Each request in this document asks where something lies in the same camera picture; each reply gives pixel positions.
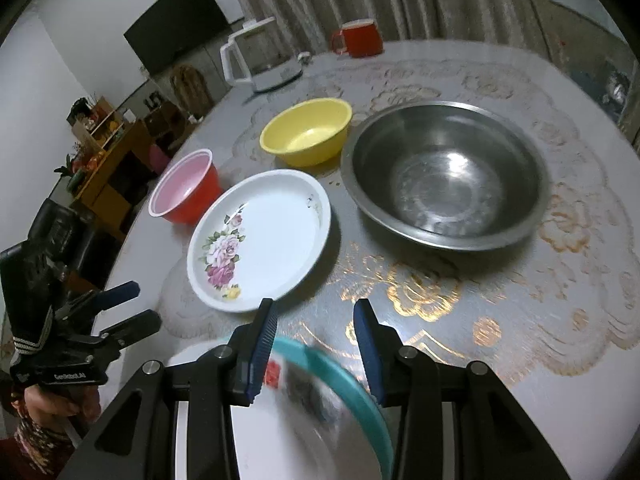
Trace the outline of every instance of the yellow plastic bowl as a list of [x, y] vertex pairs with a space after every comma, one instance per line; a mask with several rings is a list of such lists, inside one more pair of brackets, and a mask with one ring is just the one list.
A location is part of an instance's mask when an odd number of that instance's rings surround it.
[[331, 97], [311, 99], [276, 115], [260, 134], [260, 146], [297, 168], [340, 153], [351, 121], [351, 105]]

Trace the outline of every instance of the metal bolt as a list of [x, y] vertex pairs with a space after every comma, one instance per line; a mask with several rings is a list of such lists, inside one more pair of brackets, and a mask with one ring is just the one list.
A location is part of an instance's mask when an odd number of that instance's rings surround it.
[[233, 352], [234, 350], [229, 345], [220, 345], [216, 346], [213, 349], [213, 355], [215, 355], [219, 359], [225, 359], [229, 357]]
[[158, 361], [147, 361], [142, 365], [142, 371], [147, 375], [153, 375], [160, 369]]
[[418, 351], [412, 346], [403, 346], [398, 350], [398, 355], [403, 359], [413, 359], [418, 355]]
[[474, 361], [471, 363], [471, 373], [475, 375], [484, 375], [489, 371], [489, 367], [480, 361]]

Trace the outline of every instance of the stainless steel basin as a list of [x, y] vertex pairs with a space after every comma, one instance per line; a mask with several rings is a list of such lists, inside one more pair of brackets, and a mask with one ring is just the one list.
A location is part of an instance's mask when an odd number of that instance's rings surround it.
[[526, 134], [462, 103], [411, 102], [370, 117], [345, 143], [341, 171], [369, 217], [443, 249], [513, 244], [548, 201], [546, 166]]

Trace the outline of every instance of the hand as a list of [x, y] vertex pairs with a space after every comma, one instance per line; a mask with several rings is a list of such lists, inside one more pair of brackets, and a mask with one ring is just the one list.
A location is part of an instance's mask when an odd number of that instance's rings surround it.
[[100, 396], [97, 386], [78, 388], [78, 403], [43, 390], [37, 384], [24, 390], [24, 406], [37, 425], [64, 433], [58, 420], [60, 416], [81, 415], [88, 422], [100, 416]]

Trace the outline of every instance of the ceramic plate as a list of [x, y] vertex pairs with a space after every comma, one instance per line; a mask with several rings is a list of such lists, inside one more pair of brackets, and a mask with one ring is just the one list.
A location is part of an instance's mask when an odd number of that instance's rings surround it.
[[207, 305], [247, 312], [277, 300], [312, 269], [329, 234], [322, 185], [306, 173], [274, 170], [233, 186], [204, 214], [187, 275]]
[[[187, 348], [168, 365], [196, 360], [220, 342]], [[178, 406], [175, 478], [186, 480], [188, 402]], [[262, 391], [231, 407], [242, 480], [388, 478], [393, 450], [380, 412], [358, 382], [319, 351], [277, 338]]]

